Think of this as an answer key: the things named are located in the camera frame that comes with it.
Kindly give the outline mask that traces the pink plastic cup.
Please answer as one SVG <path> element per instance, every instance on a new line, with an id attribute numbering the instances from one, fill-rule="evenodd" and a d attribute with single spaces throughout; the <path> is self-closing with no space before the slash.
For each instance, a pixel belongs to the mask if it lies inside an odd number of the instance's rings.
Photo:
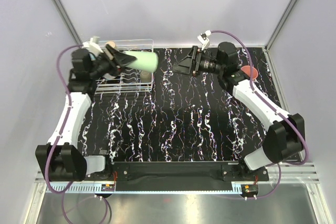
<path id="1" fill-rule="evenodd" d="M 251 67 L 251 66 L 242 66 L 241 67 L 241 71 L 243 71 L 246 75 L 248 75 L 250 78 L 252 78 L 252 80 L 256 80 L 259 73 L 257 71 L 257 69 L 255 67 Z"/>

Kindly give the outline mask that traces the white grey mug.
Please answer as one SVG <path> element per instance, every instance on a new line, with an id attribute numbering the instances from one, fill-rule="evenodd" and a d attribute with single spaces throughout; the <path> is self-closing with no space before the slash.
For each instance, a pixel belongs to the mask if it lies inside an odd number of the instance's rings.
<path id="1" fill-rule="evenodd" d="M 115 80 L 118 78 L 118 75 L 114 76 L 114 75 L 111 75 L 109 73 L 106 73 L 103 75 L 103 77 L 106 79 L 106 80 Z"/>

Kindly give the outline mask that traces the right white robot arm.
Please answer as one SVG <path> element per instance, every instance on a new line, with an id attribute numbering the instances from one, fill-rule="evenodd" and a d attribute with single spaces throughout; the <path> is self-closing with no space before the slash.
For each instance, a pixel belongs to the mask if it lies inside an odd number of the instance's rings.
<path id="1" fill-rule="evenodd" d="M 251 74 L 244 72 L 237 60 L 237 49 L 230 42 L 220 43 L 215 55 L 193 46 L 172 70 L 189 76 L 201 72 L 216 74 L 221 88 L 243 103 L 262 123 L 266 130 L 262 146 L 242 158 L 238 165 L 239 176 L 250 180 L 258 169 L 278 164 L 304 149 L 305 123 L 300 114 L 291 115 L 260 93 L 250 82 Z"/>

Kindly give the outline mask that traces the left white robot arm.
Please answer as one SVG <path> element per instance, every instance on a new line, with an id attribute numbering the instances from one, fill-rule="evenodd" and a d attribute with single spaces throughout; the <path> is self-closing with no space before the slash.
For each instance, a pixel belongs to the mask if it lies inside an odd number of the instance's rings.
<path id="1" fill-rule="evenodd" d="M 118 76 L 125 68 L 136 69 L 137 57 L 110 44 L 101 48 L 89 42 L 61 51 L 56 61 L 57 69 L 62 56 L 69 50 L 72 50 L 69 78 L 59 75 L 66 93 L 64 109 L 47 143 L 36 147 L 35 156 L 47 183 L 81 182 L 92 173 L 107 180 L 113 175 L 112 165 L 103 155 L 83 156 L 77 149 L 77 140 L 92 104 L 97 80 L 106 74 Z"/>

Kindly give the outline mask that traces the mint green cup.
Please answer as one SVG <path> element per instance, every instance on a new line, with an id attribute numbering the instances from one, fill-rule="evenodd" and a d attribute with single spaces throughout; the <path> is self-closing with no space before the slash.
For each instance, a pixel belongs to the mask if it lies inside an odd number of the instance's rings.
<path id="1" fill-rule="evenodd" d="M 123 53 L 136 58 L 135 61 L 126 65 L 127 68 L 149 73 L 157 70 L 159 58 L 156 53 L 147 51 L 124 51 Z"/>

